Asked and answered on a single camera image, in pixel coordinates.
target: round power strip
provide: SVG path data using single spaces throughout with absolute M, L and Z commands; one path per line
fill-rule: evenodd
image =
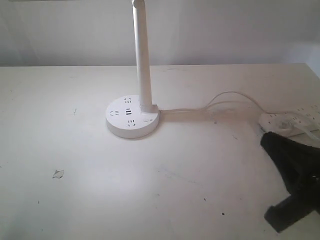
M 151 133 L 159 123 L 159 115 L 157 105 L 153 105 L 149 112 L 141 112 L 139 95 L 116 99 L 105 113 L 110 132 L 125 139 L 140 138 Z

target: white power strip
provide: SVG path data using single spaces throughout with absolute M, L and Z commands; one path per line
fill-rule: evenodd
M 306 118 L 298 115 L 293 115 L 291 113 L 288 113 L 288 114 L 263 113 L 259 118 L 259 124 L 262 130 L 265 132 L 274 132 L 284 137 L 291 137 L 298 134 L 302 134 L 304 132 L 296 127 L 294 128 L 288 127 L 287 123 L 289 121 L 291 121 L 293 124 L 297 124 L 304 127 L 310 132 L 317 130 L 318 127 L 312 124 L 310 121 L 308 121 L 308 119 L 320 125 L 320 106 L 316 104 L 311 106 L 291 107 L 284 111 L 295 112 L 305 116 Z

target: desk lamp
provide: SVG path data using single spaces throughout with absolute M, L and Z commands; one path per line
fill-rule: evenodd
M 143 137 L 159 123 L 159 109 L 152 104 L 145 0 L 132 0 L 139 95 L 114 100 L 106 109 L 109 130 L 126 139 Z

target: power outlet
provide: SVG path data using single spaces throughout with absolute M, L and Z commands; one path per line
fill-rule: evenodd
M 286 122 L 291 121 L 294 124 L 300 125 L 310 132 L 318 129 L 317 126 L 312 124 L 308 119 L 312 122 L 320 125 L 320 106 L 310 105 L 310 106 L 298 106 L 291 107 L 286 109 L 288 112 L 295 112 L 305 117 L 301 117 L 298 115 L 293 115 L 291 113 L 288 114 L 266 114 L 263 113 L 259 118 L 259 124 L 263 131 L 265 132 L 274 132 L 284 137 L 291 137 L 295 135 L 299 135 L 304 133 L 302 130 L 294 127 L 290 129 L 286 126 Z

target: table surface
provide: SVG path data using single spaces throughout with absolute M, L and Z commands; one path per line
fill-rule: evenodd
M 231 90 L 268 110 L 320 102 L 300 63 L 153 66 L 151 77 L 163 110 Z M 112 135 L 108 104 L 137 93 L 134 66 L 0 68 L 1 240 L 319 239 L 315 212 L 281 234 L 264 219 L 288 193 L 252 103 L 228 94 L 238 102 L 208 114 L 161 115 L 147 137 Z

